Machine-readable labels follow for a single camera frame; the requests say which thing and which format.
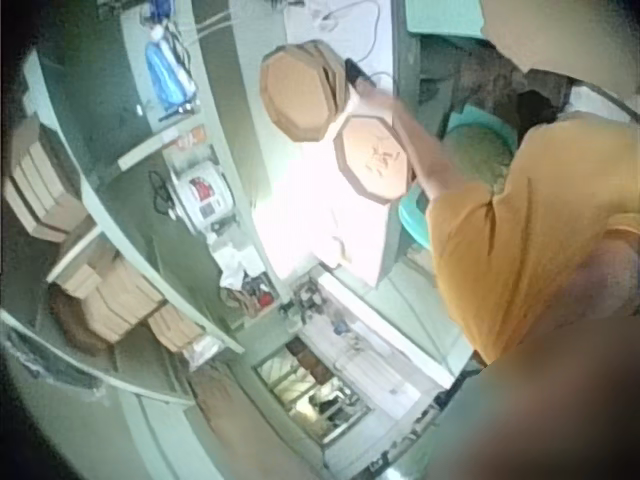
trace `rice cooker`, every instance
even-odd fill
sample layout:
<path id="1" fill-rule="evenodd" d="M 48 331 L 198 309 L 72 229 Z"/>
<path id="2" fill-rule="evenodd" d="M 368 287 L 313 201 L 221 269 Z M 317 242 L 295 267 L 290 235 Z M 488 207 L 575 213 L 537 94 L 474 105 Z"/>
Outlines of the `rice cooker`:
<path id="1" fill-rule="evenodd" d="M 176 174 L 171 172 L 169 192 L 173 207 L 169 216 L 181 218 L 193 234 L 233 212 L 233 196 L 222 172 L 212 162 L 205 161 Z"/>

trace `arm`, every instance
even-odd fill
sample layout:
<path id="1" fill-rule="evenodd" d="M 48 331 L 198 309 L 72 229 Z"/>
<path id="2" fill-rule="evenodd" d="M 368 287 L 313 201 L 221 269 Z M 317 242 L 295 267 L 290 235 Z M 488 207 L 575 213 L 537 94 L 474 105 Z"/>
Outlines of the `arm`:
<path id="1" fill-rule="evenodd" d="M 440 141 L 426 132 L 400 100 L 363 81 L 358 82 L 357 90 L 366 102 L 392 112 L 393 127 L 430 201 L 466 183 Z"/>

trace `window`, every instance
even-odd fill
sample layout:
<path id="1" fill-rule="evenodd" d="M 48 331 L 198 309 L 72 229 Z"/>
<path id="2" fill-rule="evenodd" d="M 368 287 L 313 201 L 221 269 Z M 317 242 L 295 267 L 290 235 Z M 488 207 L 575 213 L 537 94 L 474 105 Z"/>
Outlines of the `window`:
<path id="1" fill-rule="evenodd" d="M 256 372 L 289 416 L 321 445 L 370 411 L 298 337 L 258 365 Z"/>

